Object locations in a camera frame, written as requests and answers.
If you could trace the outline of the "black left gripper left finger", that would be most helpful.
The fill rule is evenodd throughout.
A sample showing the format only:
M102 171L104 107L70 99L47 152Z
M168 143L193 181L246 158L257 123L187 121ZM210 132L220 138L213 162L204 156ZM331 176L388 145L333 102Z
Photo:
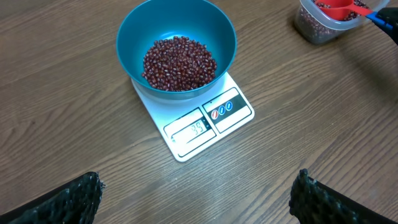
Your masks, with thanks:
M104 182L87 172L1 215L1 223L91 224L101 203Z

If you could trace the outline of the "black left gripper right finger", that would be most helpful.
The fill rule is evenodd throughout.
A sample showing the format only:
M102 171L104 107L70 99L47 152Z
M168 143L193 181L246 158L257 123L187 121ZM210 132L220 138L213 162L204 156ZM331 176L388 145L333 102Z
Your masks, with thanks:
M290 191L289 212L301 224L397 224L300 170Z

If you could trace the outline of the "orange measuring scoop blue handle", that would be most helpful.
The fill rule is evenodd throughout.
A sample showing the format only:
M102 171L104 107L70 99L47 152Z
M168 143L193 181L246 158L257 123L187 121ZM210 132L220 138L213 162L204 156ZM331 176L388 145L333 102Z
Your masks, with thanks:
M334 20L342 20L353 11L385 29L397 28L396 22L383 19L376 11L355 5L353 0L316 0L315 5L318 6L319 4L324 5L320 9Z

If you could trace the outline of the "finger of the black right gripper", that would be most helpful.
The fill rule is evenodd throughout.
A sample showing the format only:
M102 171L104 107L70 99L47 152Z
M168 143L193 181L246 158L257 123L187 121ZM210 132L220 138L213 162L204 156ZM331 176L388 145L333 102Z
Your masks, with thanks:
M392 29L387 29L380 25L377 25L378 28L383 30L396 44L397 42L397 8L396 7L385 7L378 11L377 16L378 18L384 20L387 24L392 26Z

